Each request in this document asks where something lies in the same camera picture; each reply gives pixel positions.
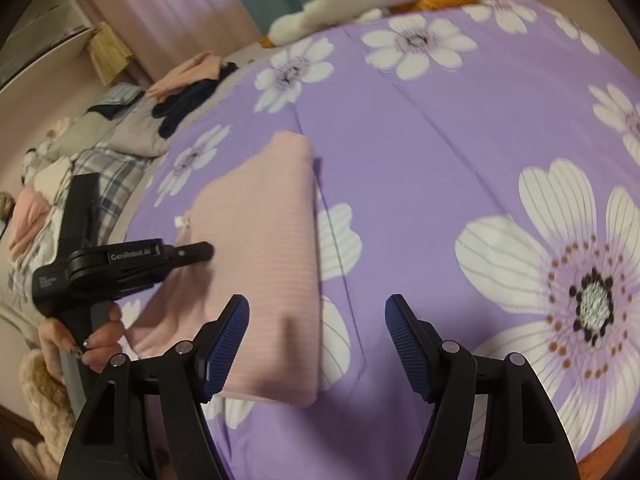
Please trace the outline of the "left hand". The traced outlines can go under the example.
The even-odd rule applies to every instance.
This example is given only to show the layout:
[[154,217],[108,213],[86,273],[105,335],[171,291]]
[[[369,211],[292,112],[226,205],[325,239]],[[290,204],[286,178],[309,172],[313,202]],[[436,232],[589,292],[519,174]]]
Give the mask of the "left hand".
[[120,340],[125,335],[122,311],[117,304],[110,304],[108,318],[80,346],[68,328],[56,318],[45,318],[38,326],[40,349],[48,373],[64,384],[60,353],[79,356],[90,370],[101,373],[112,356],[122,352]]

